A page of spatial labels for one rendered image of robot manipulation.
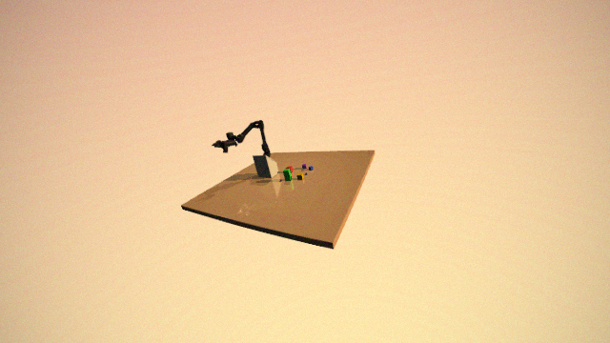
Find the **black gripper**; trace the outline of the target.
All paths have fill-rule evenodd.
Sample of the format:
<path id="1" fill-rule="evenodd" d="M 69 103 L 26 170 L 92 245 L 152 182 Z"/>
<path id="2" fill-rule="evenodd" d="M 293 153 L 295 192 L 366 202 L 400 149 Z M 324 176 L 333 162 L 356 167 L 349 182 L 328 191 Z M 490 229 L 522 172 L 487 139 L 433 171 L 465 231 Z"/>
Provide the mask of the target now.
<path id="1" fill-rule="evenodd" d="M 228 149 L 228 147 L 231 146 L 230 140 L 226 140 L 226 141 L 220 141 L 217 140 L 216 142 L 214 142 L 213 144 L 211 144 L 211 146 L 214 146 L 215 148 L 221 148 L 223 150 Z"/>

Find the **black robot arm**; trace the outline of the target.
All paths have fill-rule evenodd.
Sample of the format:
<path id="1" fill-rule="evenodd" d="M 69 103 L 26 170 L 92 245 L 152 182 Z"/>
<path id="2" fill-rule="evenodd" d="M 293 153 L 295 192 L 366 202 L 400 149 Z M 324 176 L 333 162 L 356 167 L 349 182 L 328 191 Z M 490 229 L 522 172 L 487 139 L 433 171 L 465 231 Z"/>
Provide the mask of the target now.
<path id="1" fill-rule="evenodd" d="M 263 140 L 263 144 L 261 144 L 261 145 L 262 145 L 262 150 L 264 151 L 262 155 L 267 155 L 268 157 L 270 157 L 271 153 L 270 153 L 269 147 L 266 142 L 266 135 L 265 135 L 265 131 L 264 131 L 264 122 L 262 120 L 257 120 L 257 121 L 251 122 L 248 125 L 248 127 L 246 128 L 246 130 L 239 135 L 234 135 L 232 131 L 228 131 L 226 133 L 226 135 L 227 135 L 228 139 L 230 140 L 231 146 L 237 147 L 238 144 L 241 144 L 243 142 L 245 136 L 253 128 L 260 129 L 261 137 Z"/>

